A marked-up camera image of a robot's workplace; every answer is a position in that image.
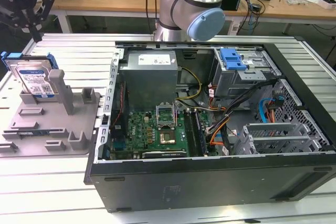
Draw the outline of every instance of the white label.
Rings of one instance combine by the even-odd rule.
[[[139,65],[170,65],[170,55],[139,55]]]
[[[232,134],[228,134],[228,136],[237,136],[237,130],[232,130]]]
[[[230,154],[230,152],[228,151],[228,149],[225,146],[223,146],[222,152],[224,153],[225,156],[228,156]]]
[[[209,96],[215,97],[215,91],[213,89],[209,89]]]
[[[19,135],[33,135],[32,132],[19,132]]]
[[[55,93],[45,80],[46,74],[43,70],[20,70],[19,75],[32,95],[42,98],[54,96]]]
[[[245,65],[254,65],[252,60],[243,60]]]

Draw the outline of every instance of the green circuit board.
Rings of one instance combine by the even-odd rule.
[[[206,113],[199,113],[202,127],[205,129],[209,125]],[[130,112],[128,117],[127,137],[122,151],[112,149],[112,155],[117,154],[116,159],[132,158],[134,152],[150,151],[183,151],[188,153],[188,144],[184,128],[183,112],[176,114],[177,123],[174,129],[165,127],[158,129],[156,122],[156,112]],[[160,121],[171,121],[171,111],[160,112]]]

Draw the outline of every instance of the aluminum work table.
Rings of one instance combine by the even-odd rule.
[[[151,41],[149,35],[45,34],[25,54],[52,52],[73,92],[108,83],[115,41]],[[309,45],[294,37],[218,36],[213,41],[273,43],[336,120],[336,73]],[[11,73],[0,82],[0,133],[20,104],[20,83]],[[96,127],[102,108],[98,109]],[[171,209],[109,214],[94,186],[83,183],[87,155],[0,159],[0,223],[336,223],[336,179],[296,202]]]

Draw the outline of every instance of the ram slot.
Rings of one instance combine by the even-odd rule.
[[[195,115],[191,115],[188,112],[184,112],[184,127],[185,134],[188,142],[189,155],[191,157],[203,156],[201,143],[198,139],[197,121],[194,118]]]
[[[198,115],[198,112],[197,111],[192,112],[191,118],[193,122],[194,134],[196,136],[198,154],[200,156],[203,156],[206,153],[206,143],[205,143],[205,137],[202,131],[200,117]]]

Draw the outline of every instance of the motherboard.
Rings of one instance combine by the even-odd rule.
[[[127,125],[125,139],[112,144],[112,159],[190,157],[207,152],[205,111],[130,112]]]

